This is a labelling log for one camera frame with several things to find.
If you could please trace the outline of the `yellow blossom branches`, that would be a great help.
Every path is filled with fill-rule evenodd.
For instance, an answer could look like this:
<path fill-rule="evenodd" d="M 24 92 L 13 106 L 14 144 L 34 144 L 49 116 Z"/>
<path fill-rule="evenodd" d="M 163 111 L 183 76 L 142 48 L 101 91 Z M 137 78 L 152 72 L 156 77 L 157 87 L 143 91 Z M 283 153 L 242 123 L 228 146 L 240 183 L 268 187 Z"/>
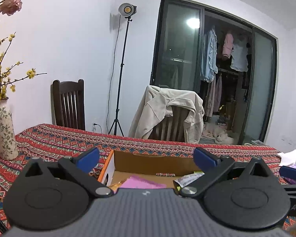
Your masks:
<path fill-rule="evenodd" d="M 10 89 L 12 93 L 16 91 L 15 84 L 17 82 L 33 79 L 36 76 L 44 75 L 46 73 L 37 73 L 35 68 L 31 68 L 26 71 L 26 75 L 19 79 L 11 79 L 12 70 L 19 67 L 23 62 L 17 61 L 13 65 L 4 68 L 3 61 L 8 53 L 13 40 L 15 39 L 16 33 L 10 34 L 9 36 L 0 39 L 0 101 L 7 100 L 7 90 Z"/>

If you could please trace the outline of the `pink snack packet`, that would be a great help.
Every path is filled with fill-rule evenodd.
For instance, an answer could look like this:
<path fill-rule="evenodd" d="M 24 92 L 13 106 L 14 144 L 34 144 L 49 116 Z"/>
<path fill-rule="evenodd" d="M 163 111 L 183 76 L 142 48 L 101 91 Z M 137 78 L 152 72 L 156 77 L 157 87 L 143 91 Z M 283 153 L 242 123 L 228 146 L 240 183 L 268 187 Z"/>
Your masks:
<path fill-rule="evenodd" d="M 166 187 L 167 186 L 165 184 L 149 181 L 147 179 L 144 179 L 138 176 L 130 176 L 120 186 L 120 188 L 131 188 L 131 189 L 163 189 Z"/>

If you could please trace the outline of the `pink hanging garment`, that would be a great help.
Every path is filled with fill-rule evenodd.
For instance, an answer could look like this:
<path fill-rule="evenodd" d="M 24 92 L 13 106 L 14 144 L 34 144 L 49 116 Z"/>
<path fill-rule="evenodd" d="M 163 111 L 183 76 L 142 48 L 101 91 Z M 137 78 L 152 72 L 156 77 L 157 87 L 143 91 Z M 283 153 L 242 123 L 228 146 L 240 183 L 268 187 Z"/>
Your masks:
<path fill-rule="evenodd" d="M 222 56 L 224 58 L 229 59 L 232 53 L 233 49 L 233 42 L 234 42 L 234 37 L 232 36 L 231 33 L 227 33 L 225 36 L 223 48 L 222 48 Z"/>

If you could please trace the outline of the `red patterned tablecloth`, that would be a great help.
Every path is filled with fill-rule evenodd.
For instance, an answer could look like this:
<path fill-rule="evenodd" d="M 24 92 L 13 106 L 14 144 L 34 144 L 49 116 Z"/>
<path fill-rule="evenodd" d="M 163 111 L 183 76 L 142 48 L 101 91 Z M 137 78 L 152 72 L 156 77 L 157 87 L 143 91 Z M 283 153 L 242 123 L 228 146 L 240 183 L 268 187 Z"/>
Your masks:
<path fill-rule="evenodd" d="M 287 236 L 282 229 L 290 198 L 279 174 L 277 150 L 268 146 L 190 144 L 134 139 L 41 124 L 16 136 L 19 155 L 0 157 L 1 236 Z M 201 197 L 180 189 L 119 189 L 91 197 L 70 181 L 58 160 L 98 148 L 141 155 L 191 157 L 195 148 L 234 159 L 225 180 Z"/>

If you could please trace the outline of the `silver snack packet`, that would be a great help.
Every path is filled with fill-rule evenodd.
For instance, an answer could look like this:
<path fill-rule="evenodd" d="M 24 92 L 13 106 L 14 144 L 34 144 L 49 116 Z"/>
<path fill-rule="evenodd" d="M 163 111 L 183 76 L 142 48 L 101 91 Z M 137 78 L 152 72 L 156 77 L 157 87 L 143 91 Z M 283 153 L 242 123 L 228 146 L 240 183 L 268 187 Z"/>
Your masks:
<path fill-rule="evenodd" d="M 204 175 L 203 171 L 197 171 L 195 173 L 187 174 L 178 179 L 175 179 L 173 183 L 176 188 L 184 188 L 187 185 L 191 184 L 192 182 L 196 181 L 198 178 L 200 178 L 203 175 Z"/>

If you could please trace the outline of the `dark wooden chair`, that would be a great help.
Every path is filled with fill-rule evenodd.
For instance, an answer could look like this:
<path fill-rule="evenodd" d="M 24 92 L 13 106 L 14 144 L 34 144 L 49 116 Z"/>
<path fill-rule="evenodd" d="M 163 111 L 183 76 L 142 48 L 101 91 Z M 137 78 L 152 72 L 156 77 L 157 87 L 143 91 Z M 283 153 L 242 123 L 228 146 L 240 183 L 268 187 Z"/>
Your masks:
<path fill-rule="evenodd" d="M 54 80 L 52 97 L 56 125 L 85 130 L 84 80 Z"/>

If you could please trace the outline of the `red candy wrapper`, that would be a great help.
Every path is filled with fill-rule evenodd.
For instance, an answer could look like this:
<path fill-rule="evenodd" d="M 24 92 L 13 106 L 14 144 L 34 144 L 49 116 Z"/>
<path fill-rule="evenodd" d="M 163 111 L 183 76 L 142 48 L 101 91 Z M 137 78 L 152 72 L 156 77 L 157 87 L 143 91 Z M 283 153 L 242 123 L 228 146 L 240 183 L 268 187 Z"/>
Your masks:
<path fill-rule="evenodd" d="M 156 173 L 157 177 L 176 177 L 174 173 Z"/>

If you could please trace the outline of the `orange cardboard snack box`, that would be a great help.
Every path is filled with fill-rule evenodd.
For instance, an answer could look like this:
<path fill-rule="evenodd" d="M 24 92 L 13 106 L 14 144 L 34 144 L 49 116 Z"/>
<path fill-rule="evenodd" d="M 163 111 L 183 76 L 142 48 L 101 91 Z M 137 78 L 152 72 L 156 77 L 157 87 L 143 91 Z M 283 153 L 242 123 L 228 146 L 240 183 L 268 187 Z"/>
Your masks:
<path fill-rule="evenodd" d="M 117 150 L 111 150 L 100 162 L 103 167 L 97 180 L 106 186 L 138 176 L 174 188 L 175 179 L 200 170 L 191 157 L 141 155 Z M 174 173 L 176 177 L 157 177 L 156 173 Z"/>

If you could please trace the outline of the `studio light on stand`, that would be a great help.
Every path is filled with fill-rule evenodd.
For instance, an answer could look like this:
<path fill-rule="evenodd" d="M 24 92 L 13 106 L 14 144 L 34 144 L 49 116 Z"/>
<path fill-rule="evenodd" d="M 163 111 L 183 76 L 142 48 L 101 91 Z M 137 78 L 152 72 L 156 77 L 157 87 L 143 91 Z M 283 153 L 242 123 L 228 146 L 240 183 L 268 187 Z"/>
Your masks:
<path fill-rule="evenodd" d="M 112 88 L 112 81 L 113 81 L 113 75 L 114 75 L 114 69 L 115 69 L 115 57 L 116 57 L 117 42 L 119 39 L 122 18 L 124 18 L 126 20 L 126 30 L 125 30 L 124 40 L 123 40 L 123 49 L 122 49 L 122 56 L 121 56 L 121 63 L 120 63 L 120 70 L 119 70 L 119 81 L 118 81 L 117 94 L 116 94 L 115 117 L 114 117 L 114 120 L 111 124 L 111 127 L 108 129 L 108 134 L 117 135 L 117 130 L 119 130 L 120 133 L 122 134 L 122 136 L 124 136 L 124 133 L 123 133 L 120 121 L 119 121 L 121 83 L 122 83 L 123 68 L 125 65 L 125 53 L 126 53 L 127 38 L 128 38 L 128 33 L 129 33 L 129 25 L 132 22 L 133 15 L 135 15 L 137 12 L 137 6 L 133 5 L 131 3 L 122 3 L 118 8 L 118 12 L 119 12 L 120 16 L 119 16 L 119 25 L 117 28 L 115 45 L 114 45 L 114 49 L 113 49 L 113 65 L 112 65 L 112 74 L 111 74 L 111 78 L 110 78 L 109 92 L 108 92 L 107 119 L 108 119 L 109 111 L 110 111 L 111 88 Z"/>

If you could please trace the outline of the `white tissue paper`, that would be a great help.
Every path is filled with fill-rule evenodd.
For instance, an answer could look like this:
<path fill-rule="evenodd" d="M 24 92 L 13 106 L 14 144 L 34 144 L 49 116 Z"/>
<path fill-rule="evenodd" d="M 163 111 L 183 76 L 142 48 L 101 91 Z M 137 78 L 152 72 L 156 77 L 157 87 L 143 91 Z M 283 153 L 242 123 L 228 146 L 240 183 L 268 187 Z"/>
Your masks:
<path fill-rule="evenodd" d="M 279 166 L 288 166 L 296 168 L 296 149 L 290 152 L 279 152 L 277 154 L 280 157 L 281 161 Z"/>

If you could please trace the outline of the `white floral ceramic vase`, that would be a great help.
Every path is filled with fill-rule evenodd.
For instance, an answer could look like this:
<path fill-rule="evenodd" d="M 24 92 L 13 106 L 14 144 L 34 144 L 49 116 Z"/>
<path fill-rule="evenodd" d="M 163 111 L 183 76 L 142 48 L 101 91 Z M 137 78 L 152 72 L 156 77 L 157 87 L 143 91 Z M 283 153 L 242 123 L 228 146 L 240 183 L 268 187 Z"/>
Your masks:
<path fill-rule="evenodd" d="M 0 157 L 11 161 L 19 152 L 17 151 L 13 118 L 8 106 L 8 98 L 0 100 Z"/>

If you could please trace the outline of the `chair under beige jacket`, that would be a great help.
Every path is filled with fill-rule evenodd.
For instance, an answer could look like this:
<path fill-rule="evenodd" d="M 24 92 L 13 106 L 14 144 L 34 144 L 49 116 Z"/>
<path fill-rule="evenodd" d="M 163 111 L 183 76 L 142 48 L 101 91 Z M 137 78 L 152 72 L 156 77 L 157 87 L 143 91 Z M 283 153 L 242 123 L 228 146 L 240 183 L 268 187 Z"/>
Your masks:
<path fill-rule="evenodd" d="M 157 124 L 149 139 L 160 141 L 185 142 L 183 123 L 189 114 L 189 110 L 178 106 L 171 106 L 172 116 L 165 116 Z"/>

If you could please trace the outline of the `beige jacket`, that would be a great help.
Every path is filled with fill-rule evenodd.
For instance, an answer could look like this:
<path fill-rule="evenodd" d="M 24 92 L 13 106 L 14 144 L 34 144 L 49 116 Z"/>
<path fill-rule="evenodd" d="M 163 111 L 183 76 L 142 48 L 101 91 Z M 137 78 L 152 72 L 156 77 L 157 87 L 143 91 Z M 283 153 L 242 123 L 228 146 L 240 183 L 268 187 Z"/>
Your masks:
<path fill-rule="evenodd" d="M 183 119 L 185 142 L 198 143 L 204 128 L 203 100 L 194 91 L 160 88 L 148 85 L 129 130 L 129 137 L 148 139 L 153 128 L 166 117 L 174 116 L 174 109 L 186 109 Z"/>

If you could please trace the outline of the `black framed sliding glass door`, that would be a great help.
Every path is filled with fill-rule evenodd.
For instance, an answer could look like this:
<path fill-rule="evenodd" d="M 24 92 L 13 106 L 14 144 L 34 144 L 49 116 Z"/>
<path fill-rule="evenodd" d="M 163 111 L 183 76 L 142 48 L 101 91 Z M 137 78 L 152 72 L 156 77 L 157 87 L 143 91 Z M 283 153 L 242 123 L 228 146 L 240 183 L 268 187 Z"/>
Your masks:
<path fill-rule="evenodd" d="M 273 36 L 204 5 L 161 0 L 151 84 L 196 92 L 204 122 L 236 143 L 266 140 L 276 70 Z"/>

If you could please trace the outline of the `light blue hanging shirt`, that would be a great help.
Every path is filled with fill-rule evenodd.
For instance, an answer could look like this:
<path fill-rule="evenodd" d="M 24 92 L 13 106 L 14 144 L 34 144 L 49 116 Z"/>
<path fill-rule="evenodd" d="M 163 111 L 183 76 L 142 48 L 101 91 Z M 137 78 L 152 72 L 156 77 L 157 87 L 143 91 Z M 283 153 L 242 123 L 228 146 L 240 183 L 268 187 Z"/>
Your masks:
<path fill-rule="evenodd" d="M 214 80 L 218 73 L 216 65 L 217 57 L 217 35 L 215 26 L 212 25 L 210 30 L 204 35 L 203 51 L 201 53 L 201 71 L 200 78 L 208 83 Z"/>

